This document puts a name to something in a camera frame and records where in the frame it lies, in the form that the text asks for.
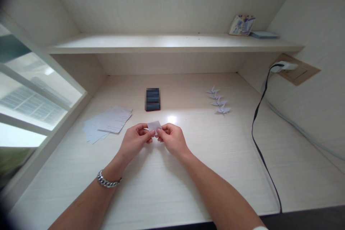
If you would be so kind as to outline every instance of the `white desk surface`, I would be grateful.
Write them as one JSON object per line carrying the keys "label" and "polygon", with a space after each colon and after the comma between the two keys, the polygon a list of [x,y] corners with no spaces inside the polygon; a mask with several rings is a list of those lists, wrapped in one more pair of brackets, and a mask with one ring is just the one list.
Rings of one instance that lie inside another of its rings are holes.
{"label": "white desk surface", "polygon": [[[205,90],[216,85],[232,111],[223,116]],[[149,87],[161,91],[161,111],[145,112]],[[159,120],[176,124],[187,145],[207,166],[230,182],[259,215],[279,205],[250,134],[259,94],[238,74],[128,75],[108,77],[57,149],[13,208],[27,229],[50,224],[105,167],[120,147],[127,128]],[[119,135],[86,143],[84,121],[120,105],[133,116]],[[254,136],[281,197],[283,212],[345,204],[345,177],[312,144],[265,105]],[[104,229],[147,229],[210,221],[187,173],[156,140],[126,169],[111,202]]]}

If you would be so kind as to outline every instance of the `paper sheet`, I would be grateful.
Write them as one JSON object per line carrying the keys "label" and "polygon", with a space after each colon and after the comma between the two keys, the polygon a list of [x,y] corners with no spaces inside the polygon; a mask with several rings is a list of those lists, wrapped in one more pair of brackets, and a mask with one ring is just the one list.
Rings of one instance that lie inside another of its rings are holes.
{"label": "paper sheet", "polygon": [[119,133],[131,115],[132,109],[115,106],[85,121],[86,141],[94,144],[101,138],[105,139],[109,132]]}
{"label": "paper sheet", "polygon": [[156,131],[155,135],[158,135],[157,128],[162,129],[162,126],[161,126],[161,124],[159,123],[158,120],[154,121],[154,122],[148,123],[147,126],[148,126],[148,131],[151,131],[151,130]]}
{"label": "paper sheet", "polygon": [[131,116],[132,113],[128,113],[125,110],[112,109],[105,115],[103,121],[98,126],[98,129],[113,133],[119,133]]}

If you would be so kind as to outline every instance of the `forearm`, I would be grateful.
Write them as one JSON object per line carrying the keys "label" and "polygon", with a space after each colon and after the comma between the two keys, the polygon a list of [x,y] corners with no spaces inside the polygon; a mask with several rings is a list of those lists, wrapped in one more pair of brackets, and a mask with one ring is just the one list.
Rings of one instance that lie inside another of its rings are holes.
{"label": "forearm", "polygon": [[196,185],[217,228],[252,230],[264,226],[241,194],[192,153],[179,158]]}
{"label": "forearm", "polygon": [[[118,181],[128,163],[116,155],[102,175],[108,181]],[[116,188],[103,187],[94,179],[49,229],[99,229]]]}

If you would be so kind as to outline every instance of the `small paper square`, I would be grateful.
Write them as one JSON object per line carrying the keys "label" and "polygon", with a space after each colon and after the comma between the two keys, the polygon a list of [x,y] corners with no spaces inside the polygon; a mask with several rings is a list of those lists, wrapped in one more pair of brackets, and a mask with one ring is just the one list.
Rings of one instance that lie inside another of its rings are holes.
{"label": "small paper square", "polygon": [[157,128],[162,129],[162,126],[158,120],[148,123],[147,126],[148,126],[148,131],[152,131],[152,130],[156,131],[155,135],[158,135]]}

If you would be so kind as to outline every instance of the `power plug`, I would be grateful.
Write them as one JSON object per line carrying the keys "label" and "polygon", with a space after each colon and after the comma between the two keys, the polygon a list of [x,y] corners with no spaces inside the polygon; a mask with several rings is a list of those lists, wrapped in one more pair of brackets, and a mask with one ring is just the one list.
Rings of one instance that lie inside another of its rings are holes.
{"label": "power plug", "polygon": [[277,63],[274,63],[274,65],[276,64],[282,64],[284,66],[275,66],[271,69],[271,72],[273,73],[279,73],[281,70],[295,70],[298,67],[297,64],[289,63],[286,61],[279,61]]}

